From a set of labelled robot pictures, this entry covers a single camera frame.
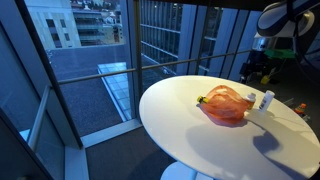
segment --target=table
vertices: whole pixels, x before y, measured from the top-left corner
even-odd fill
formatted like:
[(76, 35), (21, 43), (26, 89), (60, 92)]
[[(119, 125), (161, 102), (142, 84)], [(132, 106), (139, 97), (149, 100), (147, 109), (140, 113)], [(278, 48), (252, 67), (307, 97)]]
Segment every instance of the table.
[[(241, 96), (251, 92), (257, 95), (242, 123), (217, 125), (197, 106), (197, 97), (217, 85), (227, 85)], [(177, 76), (148, 88), (139, 111), (144, 128), (160, 148), (206, 176), (254, 180), (311, 177), (320, 162), (316, 135), (276, 99), (267, 112), (259, 112), (263, 96), (264, 92), (229, 80)]]

